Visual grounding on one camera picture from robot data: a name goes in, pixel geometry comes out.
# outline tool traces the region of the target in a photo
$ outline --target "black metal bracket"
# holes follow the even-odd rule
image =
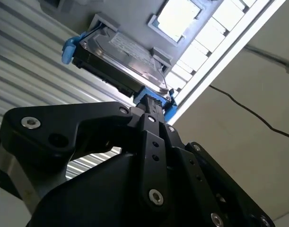
[[[121,154],[66,181],[69,161],[113,146]],[[184,146],[148,95],[130,109],[10,110],[0,129],[0,186],[25,202],[29,227],[274,226],[200,145]]]

